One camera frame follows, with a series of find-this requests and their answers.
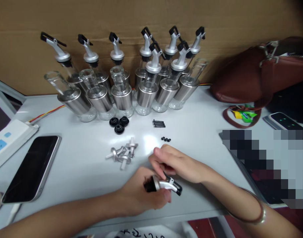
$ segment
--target cardboard wall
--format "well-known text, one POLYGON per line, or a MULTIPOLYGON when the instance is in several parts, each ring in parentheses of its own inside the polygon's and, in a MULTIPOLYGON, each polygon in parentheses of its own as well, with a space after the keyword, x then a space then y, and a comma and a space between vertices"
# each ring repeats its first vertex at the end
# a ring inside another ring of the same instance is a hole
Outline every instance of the cardboard wall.
POLYGON ((43 75, 65 71, 52 47, 40 40, 41 31, 67 44, 64 50, 79 70, 88 68, 84 47, 77 41, 77 35, 84 34, 109 72, 113 47, 108 36, 113 31, 123 42, 124 67, 133 85, 144 43, 142 28, 148 26, 163 48, 173 25, 189 44, 196 29, 205 27, 206 40, 197 57, 211 62, 201 81, 212 82, 223 58, 261 42, 303 36, 303 13, 291 0, 0 0, 0 80, 25 95, 56 93, 43 75))

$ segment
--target silver bangle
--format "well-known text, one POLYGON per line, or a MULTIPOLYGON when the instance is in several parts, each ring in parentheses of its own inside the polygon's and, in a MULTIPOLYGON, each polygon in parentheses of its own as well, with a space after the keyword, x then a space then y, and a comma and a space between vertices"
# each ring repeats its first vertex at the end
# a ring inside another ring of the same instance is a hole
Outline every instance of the silver bangle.
POLYGON ((239 218, 239 217, 235 216, 235 215, 232 214, 229 210, 227 210, 228 213, 229 213, 232 217, 234 217, 236 220, 239 220, 239 221, 241 221, 241 222, 243 222, 243 223, 251 223, 251 224, 254 224, 254 225, 263 223, 263 222, 266 220, 266 210, 265 210, 265 208, 264 208, 262 202, 261 202, 261 201, 258 199, 258 197, 257 197, 255 194, 253 194, 251 191, 249 191, 249 190, 247 190, 247 189, 245 189, 245 188, 242 188, 242 187, 239 187, 239 188, 241 188, 241 189, 243 189, 244 191, 246 191, 246 192, 248 192, 249 194, 251 194, 251 195, 258 201, 258 203, 259 203, 259 205, 260 205, 260 209, 261 209, 260 216, 259 216, 257 219, 255 219, 255 220, 245 220, 245 219, 242 219, 242 218, 239 218))

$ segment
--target brown leather bag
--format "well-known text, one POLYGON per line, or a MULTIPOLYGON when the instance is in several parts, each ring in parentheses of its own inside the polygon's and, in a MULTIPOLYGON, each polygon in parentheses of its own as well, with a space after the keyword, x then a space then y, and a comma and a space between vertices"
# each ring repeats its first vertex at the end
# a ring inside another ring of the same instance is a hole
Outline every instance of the brown leather bag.
POLYGON ((251 47, 230 60, 216 76, 210 90, 218 101, 229 103, 255 102, 254 107, 230 106, 223 117, 231 125, 245 129, 257 123, 261 109, 275 92, 303 81, 303 38, 289 37, 251 47), (228 116, 228 110, 255 111, 257 116, 249 126, 228 116))

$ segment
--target white power strip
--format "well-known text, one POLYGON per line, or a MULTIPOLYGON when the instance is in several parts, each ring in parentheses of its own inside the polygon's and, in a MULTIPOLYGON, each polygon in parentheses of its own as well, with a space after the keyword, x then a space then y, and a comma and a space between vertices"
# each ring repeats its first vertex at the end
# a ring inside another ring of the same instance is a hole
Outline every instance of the white power strip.
POLYGON ((38 125, 20 120, 11 121, 0 132, 0 167, 39 129, 38 125))

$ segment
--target white table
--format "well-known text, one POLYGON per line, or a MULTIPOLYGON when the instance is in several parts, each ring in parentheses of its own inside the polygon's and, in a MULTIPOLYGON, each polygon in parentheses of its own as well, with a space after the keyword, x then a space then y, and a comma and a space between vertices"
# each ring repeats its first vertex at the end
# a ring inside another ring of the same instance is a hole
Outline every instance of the white table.
MULTIPOLYGON (((31 97, 15 118, 28 121, 60 105, 55 95, 31 97)), ((139 166, 150 167, 148 156, 154 147, 162 146, 163 136, 171 138, 169 144, 173 147, 206 163, 234 184, 252 190, 218 134, 223 129, 236 129, 222 117, 227 105, 216 101, 208 87, 201 86, 182 110, 168 109, 162 114, 153 111, 144 117, 134 114, 122 135, 115 134, 108 121, 81 123, 67 108, 62 108, 38 121, 39 131, 0 168, 0 192, 6 191, 32 141, 44 135, 60 135, 62 142, 41 196, 34 202, 23 204, 15 221, 49 206, 119 189, 139 166), (166 128, 154 128, 153 119, 164 121, 166 128), (114 163, 112 159, 106 160, 105 156, 110 153, 111 147, 120 148, 131 137, 139 146, 132 163, 127 165, 125 171, 120 171, 121 164, 114 163)), ((258 136, 261 131, 263 135, 273 134, 273 129, 263 120, 252 127, 253 135, 258 136)), ((173 193, 172 203, 163 209, 100 222, 81 234, 209 218, 225 212, 223 206, 200 184, 182 179, 178 182, 183 187, 182 195, 179 197, 173 193)), ((11 208, 12 205, 1 207, 0 229, 5 226, 11 208)))

